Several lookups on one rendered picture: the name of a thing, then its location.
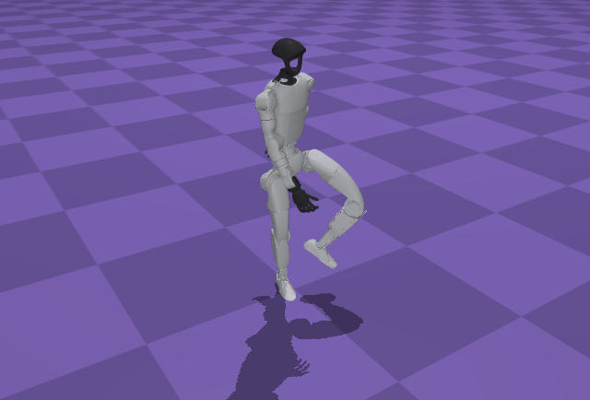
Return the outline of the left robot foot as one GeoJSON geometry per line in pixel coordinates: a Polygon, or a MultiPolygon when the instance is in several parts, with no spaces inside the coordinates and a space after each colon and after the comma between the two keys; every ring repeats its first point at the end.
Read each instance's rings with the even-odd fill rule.
{"type": "MultiPolygon", "coordinates": [[[[307,242],[305,242],[303,244],[303,246],[307,251],[309,251],[310,253],[315,255],[322,263],[329,266],[330,268],[335,269],[337,267],[336,261],[331,257],[331,255],[327,251],[326,247],[324,248],[323,251],[320,250],[321,248],[318,249],[316,247],[317,243],[318,242],[316,240],[310,239],[307,242]]],[[[318,247],[320,247],[320,245],[318,245],[318,247]]]]}

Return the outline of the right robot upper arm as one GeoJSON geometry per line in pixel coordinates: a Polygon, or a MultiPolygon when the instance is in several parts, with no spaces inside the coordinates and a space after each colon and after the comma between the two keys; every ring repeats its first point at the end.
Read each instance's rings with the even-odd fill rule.
{"type": "Polygon", "coordinates": [[[278,149],[281,149],[284,147],[285,140],[281,135],[276,134],[276,107],[277,92],[274,89],[266,89],[255,98],[255,108],[259,113],[265,146],[266,141],[272,138],[277,141],[278,149]]]}

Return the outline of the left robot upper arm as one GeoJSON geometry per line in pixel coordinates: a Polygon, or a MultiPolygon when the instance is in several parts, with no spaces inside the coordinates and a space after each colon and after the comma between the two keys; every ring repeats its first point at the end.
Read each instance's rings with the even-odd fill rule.
{"type": "MultiPolygon", "coordinates": [[[[314,78],[312,78],[311,76],[309,76],[309,75],[307,75],[307,74],[305,74],[303,72],[300,72],[299,75],[303,76],[307,80],[307,82],[308,82],[308,85],[309,85],[308,99],[309,99],[309,95],[310,95],[311,90],[312,90],[312,88],[313,88],[313,86],[315,84],[315,80],[314,80],[314,78]]],[[[307,116],[308,112],[309,112],[309,107],[307,106],[306,116],[307,116]]],[[[305,116],[305,118],[306,118],[306,116],[305,116]]]]}

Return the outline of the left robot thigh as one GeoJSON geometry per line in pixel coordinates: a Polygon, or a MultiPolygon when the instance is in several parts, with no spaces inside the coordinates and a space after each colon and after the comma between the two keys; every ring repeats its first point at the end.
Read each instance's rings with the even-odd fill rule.
{"type": "Polygon", "coordinates": [[[351,176],[333,159],[318,149],[302,151],[304,156],[304,171],[317,171],[321,179],[338,192],[347,197],[344,204],[345,212],[349,216],[357,217],[364,209],[364,200],[360,189],[351,176]]]}

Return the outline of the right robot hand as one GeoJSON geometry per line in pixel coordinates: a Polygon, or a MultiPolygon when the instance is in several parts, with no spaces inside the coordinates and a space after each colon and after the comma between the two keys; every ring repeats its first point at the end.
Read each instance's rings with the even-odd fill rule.
{"type": "Polygon", "coordinates": [[[314,206],[312,202],[309,200],[309,198],[315,201],[318,201],[319,199],[317,197],[313,197],[309,194],[306,194],[305,191],[300,188],[301,184],[296,176],[292,176],[292,180],[296,186],[288,190],[290,193],[292,193],[292,199],[299,211],[301,211],[302,213],[309,213],[317,209],[319,206],[314,206]]]}

